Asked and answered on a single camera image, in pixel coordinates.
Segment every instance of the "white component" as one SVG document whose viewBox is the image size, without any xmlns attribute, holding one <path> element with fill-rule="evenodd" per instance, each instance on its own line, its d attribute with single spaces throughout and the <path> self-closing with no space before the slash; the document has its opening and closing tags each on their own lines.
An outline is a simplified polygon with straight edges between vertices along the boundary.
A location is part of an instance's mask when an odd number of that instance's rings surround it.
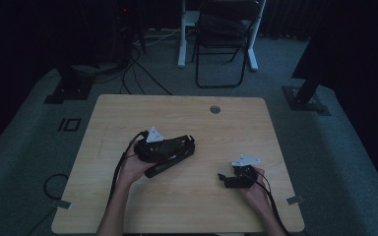
<svg viewBox="0 0 378 236">
<path fill-rule="evenodd" d="M 257 157 L 249 157 L 245 154 L 241 154 L 237 160 L 231 162 L 232 166 L 246 166 L 251 164 L 257 164 L 262 162 L 260 158 Z"/>
<path fill-rule="evenodd" d="M 149 132 L 149 136 L 147 137 L 147 143 L 154 143 L 163 141 L 164 137 L 158 132 L 156 127 L 152 126 Z"/>
</svg>

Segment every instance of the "chair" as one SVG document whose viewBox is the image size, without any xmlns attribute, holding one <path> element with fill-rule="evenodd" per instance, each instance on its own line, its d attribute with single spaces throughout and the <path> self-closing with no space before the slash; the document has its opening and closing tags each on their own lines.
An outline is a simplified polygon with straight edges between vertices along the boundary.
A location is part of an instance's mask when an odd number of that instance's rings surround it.
<svg viewBox="0 0 378 236">
<path fill-rule="evenodd" d="M 196 56 L 196 85 L 199 88 L 235 88 L 242 83 L 250 33 L 253 25 L 260 21 L 263 6 L 257 0 L 206 0 L 203 3 L 196 24 L 196 40 L 192 54 L 192 62 Z M 209 48 L 208 52 L 200 52 L 201 47 Z M 200 55 L 231 54 L 229 61 L 232 62 L 240 48 L 244 49 L 244 59 L 241 77 L 237 83 L 224 85 L 199 83 Z"/>
</svg>

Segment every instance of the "gray carpet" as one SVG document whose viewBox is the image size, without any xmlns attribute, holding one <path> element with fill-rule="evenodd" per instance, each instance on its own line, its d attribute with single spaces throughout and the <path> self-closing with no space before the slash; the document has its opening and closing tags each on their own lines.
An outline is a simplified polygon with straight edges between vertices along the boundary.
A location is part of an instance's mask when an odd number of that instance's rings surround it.
<svg viewBox="0 0 378 236">
<path fill-rule="evenodd" d="M 188 45 L 187 66 L 178 69 L 175 38 L 149 45 L 147 55 L 141 55 L 138 62 L 174 95 L 255 96 L 267 101 L 295 193 L 305 199 L 300 204 L 305 232 L 297 235 L 378 235 L 378 175 L 334 93 L 328 88 L 317 90 L 331 116 L 291 111 L 284 97 L 282 86 L 303 83 L 290 76 L 306 44 L 259 37 L 255 52 L 260 68 L 246 70 L 238 88 L 197 88 L 195 65 L 190 63 L 192 46 Z M 207 78 L 237 78 L 239 63 L 237 58 L 230 66 L 204 66 L 201 73 Z M 166 94 L 139 67 L 134 69 L 146 94 Z M 124 88 L 120 91 L 120 78 L 100 76 L 88 100 L 63 104 L 43 104 L 60 79 L 56 71 L 36 84 L 0 137 L 0 236 L 28 235 L 32 229 L 31 235 L 54 235 L 54 212 L 45 217 L 51 212 L 52 200 L 44 194 L 43 184 L 53 174 L 69 175 L 97 97 L 126 93 Z M 142 93 L 133 69 L 126 74 L 126 85 L 131 92 Z M 79 129 L 60 129 L 63 119 L 81 119 Z M 49 190 L 61 195 L 64 186 L 65 181 L 58 178 L 49 184 Z"/>
</svg>

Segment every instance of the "desk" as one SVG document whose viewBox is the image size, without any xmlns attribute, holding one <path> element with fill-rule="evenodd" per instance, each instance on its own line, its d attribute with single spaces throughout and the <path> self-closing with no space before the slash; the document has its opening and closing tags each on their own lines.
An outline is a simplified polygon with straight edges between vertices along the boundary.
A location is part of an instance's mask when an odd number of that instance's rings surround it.
<svg viewBox="0 0 378 236">
<path fill-rule="evenodd" d="M 210 107 L 220 107 L 214 114 Z M 192 135 L 195 153 L 152 179 L 143 176 L 130 191 L 128 233 L 261 232 L 259 218 L 218 173 L 233 176 L 240 154 L 259 157 L 284 225 L 301 231 L 294 196 L 266 103 L 261 98 L 102 95 L 83 138 L 59 208 L 55 233 L 95 233 L 109 196 L 115 166 L 140 131 L 156 126 L 166 138 Z"/>
<path fill-rule="evenodd" d="M 260 17 L 253 25 L 253 32 L 250 37 L 250 45 L 248 45 L 248 59 L 250 61 L 250 68 L 252 71 L 257 71 L 259 66 L 257 64 L 256 55 L 254 54 L 254 42 L 256 41 L 257 32 L 259 31 L 259 25 L 262 20 L 261 15 L 263 13 L 264 6 L 266 5 L 266 0 L 262 1 L 262 9 Z M 198 21 L 199 12 L 196 11 L 186 11 L 186 0 L 182 0 L 182 17 L 181 17 L 181 35 L 180 35 L 180 48 L 179 48 L 179 58 L 177 66 L 179 68 L 184 68 L 186 65 L 186 27 L 194 27 L 195 23 Z"/>
</svg>

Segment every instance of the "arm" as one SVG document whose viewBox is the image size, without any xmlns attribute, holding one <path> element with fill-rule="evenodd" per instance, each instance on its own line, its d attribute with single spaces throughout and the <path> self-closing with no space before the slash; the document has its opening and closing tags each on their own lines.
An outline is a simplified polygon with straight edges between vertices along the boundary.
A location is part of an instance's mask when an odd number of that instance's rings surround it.
<svg viewBox="0 0 378 236">
<path fill-rule="evenodd" d="M 265 171 L 259 168 L 255 169 L 259 173 L 257 181 L 265 186 L 262 176 Z M 269 235 L 285 236 L 283 229 L 273 214 L 266 192 L 259 185 L 254 184 L 250 189 L 239 189 L 239 192 L 260 217 Z"/>
<path fill-rule="evenodd" d="M 116 182 L 112 199 L 106 208 L 102 221 L 97 230 L 97 236 L 122 236 L 125 207 L 131 185 L 143 176 L 144 172 L 154 166 L 154 163 L 141 161 L 134 153 L 134 145 L 130 147 L 124 160 Z"/>
</svg>

